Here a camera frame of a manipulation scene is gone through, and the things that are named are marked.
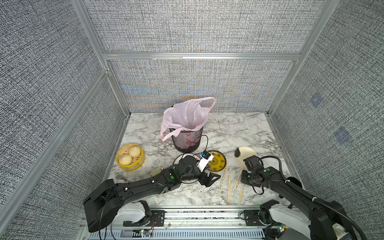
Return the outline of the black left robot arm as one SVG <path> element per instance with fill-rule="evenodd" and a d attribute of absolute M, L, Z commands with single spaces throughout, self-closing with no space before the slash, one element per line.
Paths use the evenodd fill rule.
<path fill-rule="evenodd" d="M 193 156 L 185 156 L 147 179 L 117 184 L 112 179 L 105 180 L 84 199 L 88 231 L 94 233 L 106 228 L 126 204 L 173 191 L 185 181 L 197 180 L 202 186 L 210 187 L 220 178 L 218 174 L 206 173 L 205 168 L 200 170 Z"/>

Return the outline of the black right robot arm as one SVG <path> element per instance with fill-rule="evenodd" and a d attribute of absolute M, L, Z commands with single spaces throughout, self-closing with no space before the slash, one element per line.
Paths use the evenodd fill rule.
<path fill-rule="evenodd" d="M 251 156 L 243 160 L 241 182 L 252 188 L 268 188 L 288 200 L 296 211 L 270 200 L 260 205 L 258 219 L 265 226 L 280 223 L 310 240 L 356 240 L 365 235 L 337 202 L 318 198 L 286 178 L 281 169 L 265 167 L 263 159 Z"/>

